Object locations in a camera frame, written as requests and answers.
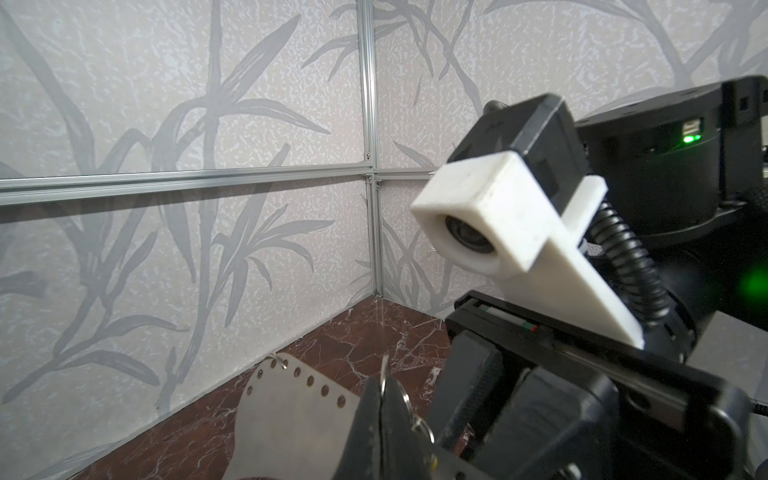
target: white 3d printed bracket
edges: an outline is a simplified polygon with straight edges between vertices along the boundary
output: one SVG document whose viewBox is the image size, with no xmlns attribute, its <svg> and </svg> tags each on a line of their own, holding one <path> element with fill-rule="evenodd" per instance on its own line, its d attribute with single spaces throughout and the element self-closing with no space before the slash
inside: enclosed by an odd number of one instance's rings
<svg viewBox="0 0 768 480">
<path fill-rule="evenodd" d="M 523 159 L 504 151 L 440 167 L 411 212 L 441 255 L 492 277 L 508 302 L 642 349 L 640 324 L 578 250 L 606 192 L 602 177 L 584 177 L 561 216 Z M 494 251 L 459 243 L 447 216 Z"/>
</svg>

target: wallpaper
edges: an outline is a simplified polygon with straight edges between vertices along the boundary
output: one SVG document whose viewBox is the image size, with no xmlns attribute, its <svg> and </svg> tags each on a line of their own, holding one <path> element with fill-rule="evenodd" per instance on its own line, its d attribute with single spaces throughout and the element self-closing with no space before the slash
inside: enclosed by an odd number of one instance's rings
<svg viewBox="0 0 768 480">
<path fill-rule="evenodd" d="M 362 161 L 356 50 L 318 52 L 356 39 L 338 3 L 4 0 L 0 177 Z"/>
<path fill-rule="evenodd" d="M 354 14 L 304 3 L 0 1 L 0 171 L 360 161 L 356 54 L 322 51 Z M 65 478 L 367 296 L 365 192 L 0 207 L 0 476 Z"/>
<path fill-rule="evenodd" d="M 375 0 L 374 8 L 384 168 L 444 164 L 489 100 L 551 91 L 580 118 L 768 74 L 764 0 Z M 444 316 L 483 279 L 452 267 L 418 232 L 408 205 L 423 184 L 383 184 L 385 293 Z"/>
</svg>

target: horizontal metal rail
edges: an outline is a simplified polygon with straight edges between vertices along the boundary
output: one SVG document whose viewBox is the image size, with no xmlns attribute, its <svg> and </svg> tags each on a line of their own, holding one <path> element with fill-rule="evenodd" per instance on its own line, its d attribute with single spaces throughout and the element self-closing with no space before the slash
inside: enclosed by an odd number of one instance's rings
<svg viewBox="0 0 768 480">
<path fill-rule="evenodd" d="M 382 180 L 429 180 L 437 167 L 378 168 L 376 181 Z"/>
<path fill-rule="evenodd" d="M 371 174 L 371 162 L 0 180 L 0 206 Z"/>
</svg>

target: bamboo pattern wallpaper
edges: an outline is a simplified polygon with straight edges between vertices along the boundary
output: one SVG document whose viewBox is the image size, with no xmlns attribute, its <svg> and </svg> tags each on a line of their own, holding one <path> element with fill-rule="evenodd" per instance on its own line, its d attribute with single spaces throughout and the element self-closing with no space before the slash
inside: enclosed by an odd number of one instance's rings
<svg viewBox="0 0 768 480">
<path fill-rule="evenodd" d="M 161 7 L 0 2 L 3 177 L 362 160 L 357 62 L 314 58 L 355 28 L 333 2 Z M 0 209 L 3 478 L 66 476 L 367 295 L 364 192 Z"/>
<path fill-rule="evenodd" d="M 552 91 L 580 118 L 721 78 L 768 74 L 765 0 L 373 4 L 382 167 L 444 164 L 492 99 L 515 103 Z M 382 188 L 382 230 L 392 248 L 384 244 L 386 296 L 444 316 L 450 310 L 438 308 L 483 279 L 451 268 L 423 237 L 413 243 L 408 204 L 419 189 Z M 407 261 L 398 260 L 402 248 Z M 444 291 L 444 300 L 427 300 Z"/>
</svg>

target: marble surface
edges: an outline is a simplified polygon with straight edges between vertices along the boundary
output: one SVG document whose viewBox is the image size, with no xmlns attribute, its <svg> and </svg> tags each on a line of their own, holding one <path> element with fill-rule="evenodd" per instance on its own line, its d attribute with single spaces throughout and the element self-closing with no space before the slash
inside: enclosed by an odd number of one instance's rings
<svg viewBox="0 0 768 480">
<path fill-rule="evenodd" d="M 389 353 L 391 374 L 424 416 L 449 350 L 441 320 L 370 296 L 283 351 L 355 394 L 362 392 L 368 376 L 378 375 L 381 358 Z M 231 379 L 75 478 L 218 480 L 234 450 L 237 404 L 253 371 Z"/>
</svg>

